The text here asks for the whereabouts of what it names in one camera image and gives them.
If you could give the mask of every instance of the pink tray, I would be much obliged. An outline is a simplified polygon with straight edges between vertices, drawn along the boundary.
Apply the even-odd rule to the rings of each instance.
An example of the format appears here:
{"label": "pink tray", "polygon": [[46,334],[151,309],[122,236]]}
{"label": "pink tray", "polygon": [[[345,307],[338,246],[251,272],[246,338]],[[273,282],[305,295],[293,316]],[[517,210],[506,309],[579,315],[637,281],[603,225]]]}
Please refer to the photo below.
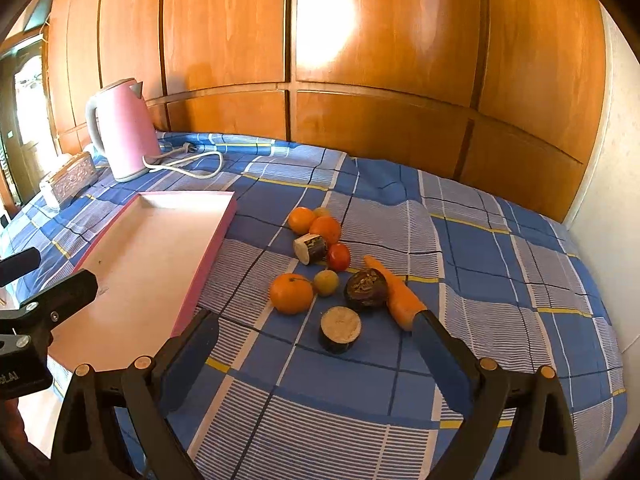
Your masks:
{"label": "pink tray", "polygon": [[76,265],[96,275],[98,296],[53,330],[50,357],[110,370],[154,355],[193,317],[235,212],[232,192],[135,195]]}

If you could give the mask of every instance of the white cable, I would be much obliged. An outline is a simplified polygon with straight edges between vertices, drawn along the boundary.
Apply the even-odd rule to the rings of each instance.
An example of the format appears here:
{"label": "white cable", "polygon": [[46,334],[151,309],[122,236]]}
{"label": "white cable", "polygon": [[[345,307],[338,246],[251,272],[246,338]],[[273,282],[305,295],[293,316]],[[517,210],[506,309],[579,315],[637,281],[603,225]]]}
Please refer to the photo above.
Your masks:
{"label": "white cable", "polygon": [[[189,143],[185,142],[180,148],[176,148],[175,150],[171,150],[168,153],[163,153],[160,156],[156,156],[155,157],[156,162],[160,158],[165,158],[166,156],[169,156],[169,155],[175,155],[175,153],[183,153],[183,152],[186,152],[188,149],[189,149]],[[191,162],[192,160],[196,160],[198,158],[202,158],[203,156],[208,156],[208,155],[217,155],[220,158],[220,164],[218,165],[217,170],[214,171],[213,173],[207,173],[207,174],[201,175],[201,174],[191,173],[191,171],[183,170],[182,168],[177,167],[178,164],[183,166],[184,164]],[[198,153],[197,155],[193,155],[193,156],[188,156],[187,158],[174,160],[172,162],[168,162],[167,164],[150,164],[146,161],[146,158],[143,156],[142,163],[145,165],[146,168],[149,168],[152,173],[160,170],[170,170],[170,171],[176,171],[177,173],[181,173],[186,176],[192,176],[193,178],[205,180],[207,178],[215,177],[220,172],[220,170],[222,169],[222,165],[224,163],[224,159],[222,158],[222,153],[220,152],[208,152],[208,153],[205,152],[205,153]]]}

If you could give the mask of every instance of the kettle handle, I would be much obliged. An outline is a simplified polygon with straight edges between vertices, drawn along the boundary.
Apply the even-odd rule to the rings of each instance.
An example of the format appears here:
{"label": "kettle handle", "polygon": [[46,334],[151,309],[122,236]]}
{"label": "kettle handle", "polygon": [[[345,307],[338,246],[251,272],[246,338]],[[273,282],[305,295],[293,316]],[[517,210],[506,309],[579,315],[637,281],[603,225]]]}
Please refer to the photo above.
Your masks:
{"label": "kettle handle", "polygon": [[102,156],[106,156],[104,153],[104,145],[102,144],[102,137],[98,130],[98,121],[95,119],[95,110],[97,107],[98,103],[96,102],[95,96],[89,97],[89,100],[86,102],[86,107],[84,108],[84,117],[86,119],[86,127],[89,130],[91,142],[94,144],[95,149],[98,150],[98,153]]}

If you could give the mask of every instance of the kettle spout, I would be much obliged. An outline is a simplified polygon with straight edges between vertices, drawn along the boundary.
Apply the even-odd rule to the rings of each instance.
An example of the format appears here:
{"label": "kettle spout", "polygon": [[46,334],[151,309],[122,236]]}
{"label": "kettle spout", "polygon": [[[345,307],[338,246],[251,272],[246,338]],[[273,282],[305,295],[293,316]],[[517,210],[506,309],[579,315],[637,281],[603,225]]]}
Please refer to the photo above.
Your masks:
{"label": "kettle spout", "polygon": [[138,99],[142,99],[142,81],[129,86],[129,88],[131,88],[131,91],[136,95]]}

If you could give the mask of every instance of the small yellow fruit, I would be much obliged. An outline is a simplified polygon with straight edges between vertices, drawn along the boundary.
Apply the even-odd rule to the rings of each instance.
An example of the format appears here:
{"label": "small yellow fruit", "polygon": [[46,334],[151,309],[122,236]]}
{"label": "small yellow fruit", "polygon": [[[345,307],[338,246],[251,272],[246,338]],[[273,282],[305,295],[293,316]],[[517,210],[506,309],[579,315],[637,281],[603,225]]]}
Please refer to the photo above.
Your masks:
{"label": "small yellow fruit", "polygon": [[325,207],[316,207],[314,209],[314,213],[316,214],[316,216],[331,216],[331,211],[329,211]]}
{"label": "small yellow fruit", "polygon": [[340,285],[340,278],[332,270],[321,270],[314,277],[314,286],[320,296],[330,296]]}

